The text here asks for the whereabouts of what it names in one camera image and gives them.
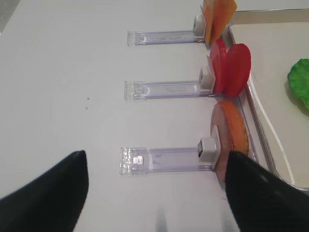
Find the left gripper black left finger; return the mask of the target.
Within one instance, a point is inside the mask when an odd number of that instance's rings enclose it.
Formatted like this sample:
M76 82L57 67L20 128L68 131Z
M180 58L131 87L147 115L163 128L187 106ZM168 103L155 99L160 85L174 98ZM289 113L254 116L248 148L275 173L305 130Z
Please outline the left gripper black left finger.
M2 232L72 232L89 189L86 152L75 151L0 200Z

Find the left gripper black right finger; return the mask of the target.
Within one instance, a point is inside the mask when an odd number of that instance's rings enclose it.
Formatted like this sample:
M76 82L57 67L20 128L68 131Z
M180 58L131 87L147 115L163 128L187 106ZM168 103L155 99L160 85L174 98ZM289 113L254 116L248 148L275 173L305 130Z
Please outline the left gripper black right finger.
M225 190L242 232L309 230L309 196L241 152L229 153Z

